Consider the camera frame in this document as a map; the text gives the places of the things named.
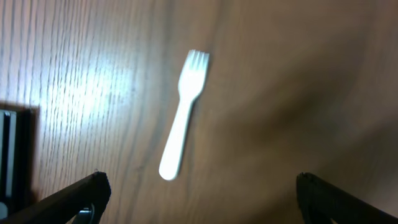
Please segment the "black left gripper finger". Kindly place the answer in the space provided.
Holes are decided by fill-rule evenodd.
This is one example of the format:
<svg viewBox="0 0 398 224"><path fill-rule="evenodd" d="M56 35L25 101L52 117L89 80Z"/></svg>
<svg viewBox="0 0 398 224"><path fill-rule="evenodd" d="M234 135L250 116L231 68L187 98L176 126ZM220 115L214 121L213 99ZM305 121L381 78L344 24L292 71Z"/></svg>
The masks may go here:
<svg viewBox="0 0 398 224"><path fill-rule="evenodd" d="M87 223L99 223L111 196L107 174L94 172L47 198L1 220L1 223L67 223L89 211Z"/></svg>

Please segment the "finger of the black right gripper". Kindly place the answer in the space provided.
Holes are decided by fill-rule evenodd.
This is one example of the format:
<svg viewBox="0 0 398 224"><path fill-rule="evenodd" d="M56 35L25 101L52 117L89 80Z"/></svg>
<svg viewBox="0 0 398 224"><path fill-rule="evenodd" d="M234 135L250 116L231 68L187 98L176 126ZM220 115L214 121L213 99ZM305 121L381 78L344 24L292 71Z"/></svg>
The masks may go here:
<svg viewBox="0 0 398 224"><path fill-rule="evenodd" d="M299 209L306 224L390 223L397 218L348 194L311 173L296 178Z"/></svg>

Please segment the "white plastic fork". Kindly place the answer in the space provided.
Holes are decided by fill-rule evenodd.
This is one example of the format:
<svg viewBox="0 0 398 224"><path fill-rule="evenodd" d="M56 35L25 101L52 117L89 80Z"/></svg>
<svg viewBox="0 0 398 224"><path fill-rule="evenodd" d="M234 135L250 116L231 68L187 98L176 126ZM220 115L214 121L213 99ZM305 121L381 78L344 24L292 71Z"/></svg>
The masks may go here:
<svg viewBox="0 0 398 224"><path fill-rule="evenodd" d="M192 106L205 86L210 55L190 50L178 81L179 103L159 165L164 180L174 180L180 169Z"/></svg>

